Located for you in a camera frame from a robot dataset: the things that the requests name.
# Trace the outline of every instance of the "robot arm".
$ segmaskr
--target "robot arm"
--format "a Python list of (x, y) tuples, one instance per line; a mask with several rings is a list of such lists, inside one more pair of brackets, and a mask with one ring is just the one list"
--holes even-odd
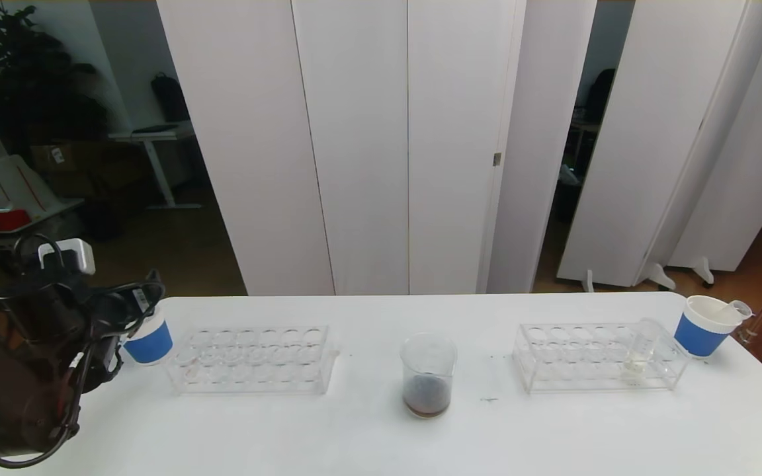
[[(0, 291), (0, 308), (21, 337), (15, 346), (0, 339), (0, 466), (8, 468), (40, 463), (75, 436), (81, 395), (114, 379), (121, 341), (165, 292), (156, 271), (139, 283), (91, 288), (88, 244), (36, 236), (46, 242), (36, 255), (42, 267), (12, 267), (23, 271)], [(26, 242), (17, 242), (16, 257)], [(5, 459), (36, 452), (28, 461)]]

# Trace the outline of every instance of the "black cable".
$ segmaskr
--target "black cable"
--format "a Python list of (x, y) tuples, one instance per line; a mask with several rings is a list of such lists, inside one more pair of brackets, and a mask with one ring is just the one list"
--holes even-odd
[[(94, 298), (95, 296), (102, 296), (103, 298), (111, 298), (111, 299), (114, 299), (114, 301), (121, 302), (121, 304), (125, 308), (126, 313), (130, 313), (130, 311), (132, 309), (131, 303), (127, 299), (125, 299), (123, 296), (121, 296), (121, 295), (119, 295), (119, 294), (117, 294), (115, 292), (95, 294), (95, 295), (91, 296), (91, 298)], [(108, 321), (106, 321), (104, 319), (96, 319), (96, 320), (98, 322), (103, 323), (104, 325), (106, 325), (106, 327), (114, 327), (114, 325), (112, 323), (109, 323)]]
[(39, 457), (34, 457), (30, 460), (9, 461), (0, 458), (0, 467), (4, 467), (6, 469), (22, 469), (24, 467), (34, 466), (37, 463), (46, 461), (46, 459), (51, 457), (51, 455), (54, 455), (55, 452), (57, 452), (60, 447), (66, 443), (66, 440), (69, 439), (69, 432), (72, 430), (73, 424), (75, 424), (75, 421), (78, 419), (78, 404), (81, 401), (81, 394), (84, 392), (84, 383), (85, 380), (87, 380), (87, 370), (90, 368), (90, 359), (93, 358), (93, 347), (93, 344), (90, 344), (90, 346), (87, 347), (87, 351), (85, 352), (84, 356), (82, 357), (84, 365), (81, 368), (81, 373), (79, 374), (78, 380), (76, 381), (77, 388), (75, 390), (75, 395), (73, 395), (72, 402), (69, 404), (69, 412), (67, 412), (66, 417), (62, 421), (60, 427), (61, 434), (58, 436), (58, 440), (55, 441), (55, 444), (49, 448), (48, 451), (44, 452), (42, 455), (39, 455)]
[(128, 327), (122, 329), (121, 331), (112, 331), (112, 332), (105, 332), (102, 334), (99, 338), (106, 338), (106, 337), (115, 337), (116, 335), (132, 335), (135, 332), (140, 330), (140, 326), (143, 325), (143, 322), (146, 320), (146, 317), (155, 310), (155, 307), (157, 305), (157, 302), (163, 299), (163, 296), (166, 294), (166, 286), (163, 285), (163, 283), (159, 281), (143, 281), (142, 283), (126, 283), (126, 284), (119, 284), (119, 286), (114, 286), (107, 289), (102, 289), (102, 293), (97, 294), (97, 296), (118, 296), (115, 297), (115, 299), (123, 299), (122, 296), (119, 296), (118, 292), (123, 292), (124, 290), (133, 290), (133, 289), (140, 289), (148, 286), (153, 286), (158, 289), (158, 296), (157, 299), (152, 302), (152, 304), (149, 305), (149, 307), (146, 308), (146, 310), (143, 311), (142, 315), (138, 317), (138, 319), (133, 321), (133, 325), (129, 325)]
[(61, 269), (66, 269), (66, 265), (64, 264), (64, 253), (61, 252), (61, 247), (59, 247), (54, 240), (40, 233), (34, 233), (34, 235), (22, 235), (15, 243), (13, 243), (13, 255), (15, 256), (17, 262), (19, 262), (21, 265), (24, 264), (22, 258), (22, 247), (25, 246), (25, 241), (27, 241), (26, 238), (40, 238), (40, 240), (43, 240), (49, 244), (49, 246), (52, 247), (52, 250), (54, 250), (55, 255), (58, 257), (58, 264), (60, 264)]
[(117, 359), (117, 364), (114, 365), (114, 370), (111, 370), (111, 379), (114, 379), (116, 377), (116, 374), (119, 373), (119, 370), (122, 368), (122, 355), (119, 354), (119, 348), (121, 346), (117, 346), (116, 350), (114, 350), (114, 355)]

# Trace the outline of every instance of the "cup rim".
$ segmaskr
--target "cup rim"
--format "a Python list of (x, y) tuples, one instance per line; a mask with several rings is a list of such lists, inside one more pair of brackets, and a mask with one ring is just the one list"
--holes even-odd
[(425, 372), (416, 370), (414, 367), (412, 367), (410, 364), (408, 364), (407, 360), (405, 359), (405, 356), (403, 355), (405, 352), (405, 347), (407, 347), (407, 344), (411, 342), (414, 338), (417, 337), (425, 337), (426, 335), (430, 335), (430, 337), (437, 337), (443, 340), (445, 343), (448, 344), (448, 346), (451, 349), (451, 354), (454, 360), (451, 362), (451, 371), (447, 374), (432, 374), (433, 376), (439, 376), (439, 377), (452, 377), (454, 376), (454, 369), (457, 368), (457, 346), (454, 344), (454, 341), (451, 340), (451, 338), (446, 337), (445, 335), (439, 334), (437, 332), (417, 332), (414, 335), (411, 335), (408, 338), (405, 338), (405, 341), (402, 343), (402, 347), (399, 348), (399, 358), (402, 359), (402, 365), (408, 368), (411, 372), (415, 374), (426, 374)]
[(720, 309), (725, 307), (728, 302), (722, 301), (722, 299), (717, 299), (713, 296), (703, 296), (700, 294), (689, 296), (687, 298), (686, 310), (688, 309), (689, 313), (685, 312), (684, 317), (686, 317), (694, 325), (698, 326), (698, 328), (704, 329), (704, 331), (712, 332), (714, 334), (731, 334), (734, 329), (738, 328), (738, 326), (743, 323), (740, 322), (733, 325), (733, 323), (723, 323), (710, 319), (709, 317), (699, 313), (695, 307), (693, 307), (693, 302), (695, 301), (713, 301), (720, 304)]

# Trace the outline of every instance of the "partition stand foot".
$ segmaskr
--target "partition stand foot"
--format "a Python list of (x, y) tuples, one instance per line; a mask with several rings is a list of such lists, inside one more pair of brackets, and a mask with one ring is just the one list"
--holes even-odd
[(584, 278), (583, 281), (581, 281), (581, 287), (584, 288), (584, 292), (595, 292), (595, 289), (593, 289), (593, 271), (592, 271), (592, 269), (587, 269), (587, 277)]
[(699, 278), (704, 280), (702, 286), (704, 286), (705, 289), (711, 289), (713, 287), (713, 273), (710, 271), (710, 261), (708, 261), (707, 257), (702, 256), (701, 260), (693, 268), (693, 271), (695, 271), (695, 274), (698, 274)]
[(666, 271), (663, 267), (656, 262), (650, 262), (647, 265), (645, 275), (648, 276), (647, 280), (658, 284), (659, 290), (675, 290), (675, 281), (666, 275)]

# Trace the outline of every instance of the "white desk leg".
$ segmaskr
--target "white desk leg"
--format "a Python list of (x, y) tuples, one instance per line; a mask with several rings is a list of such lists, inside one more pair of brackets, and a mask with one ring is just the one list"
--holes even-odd
[(581, 156), (581, 142), (584, 140), (584, 129), (578, 129), (578, 141), (575, 143), (575, 166), (574, 169), (577, 169), (578, 167), (578, 157)]
[(657, 283), (658, 290), (675, 290), (675, 281), (666, 275), (666, 271), (663, 266), (660, 266), (660, 263), (646, 263), (644, 274), (648, 276), (647, 280)]
[(157, 150), (155, 144), (152, 141), (143, 141), (143, 147), (146, 148), (146, 154), (149, 156), (149, 162), (151, 163), (151, 169), (155, 172), (155, 178), (157, 179), (157, 186), (161, 188), (163, 199), (166, 201), (166, 205), (159, 205), (149, 208), (201, 208), (202, 205), (198, 203), (187, 203), (178, 205), (175, 203), (175, 197), (172, 195), (172, 187), (169, 186), (167, 176), (163, 172), (163, 165), (161, 165), (160, 159), (157, 157)]

